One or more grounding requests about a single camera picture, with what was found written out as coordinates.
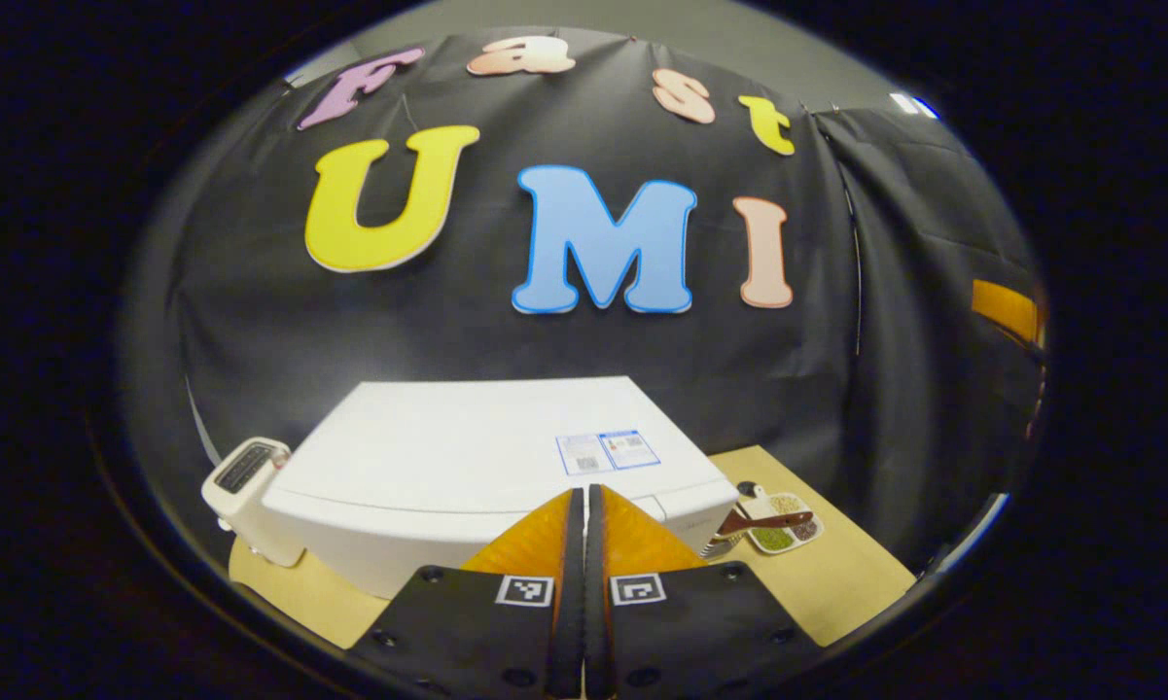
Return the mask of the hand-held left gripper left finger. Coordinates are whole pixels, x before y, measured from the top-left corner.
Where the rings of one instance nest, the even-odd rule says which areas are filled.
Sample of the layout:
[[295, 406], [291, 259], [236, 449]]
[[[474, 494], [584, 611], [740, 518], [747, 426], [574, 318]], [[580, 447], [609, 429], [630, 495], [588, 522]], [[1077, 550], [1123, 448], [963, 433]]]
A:
[[578, 696], [584, 501], [570, 488], [467, 563], [416, 569], [349, 654], [419, 699]]

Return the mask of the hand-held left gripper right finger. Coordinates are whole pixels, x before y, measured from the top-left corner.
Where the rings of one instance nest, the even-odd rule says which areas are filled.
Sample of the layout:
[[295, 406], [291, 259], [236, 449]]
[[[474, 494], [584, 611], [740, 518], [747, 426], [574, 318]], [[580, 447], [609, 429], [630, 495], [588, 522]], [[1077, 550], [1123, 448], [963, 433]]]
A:
[[709, 564], [614, 488], [588, 488], [589, 699], [765, 696], [821, 654], [748, 563]]

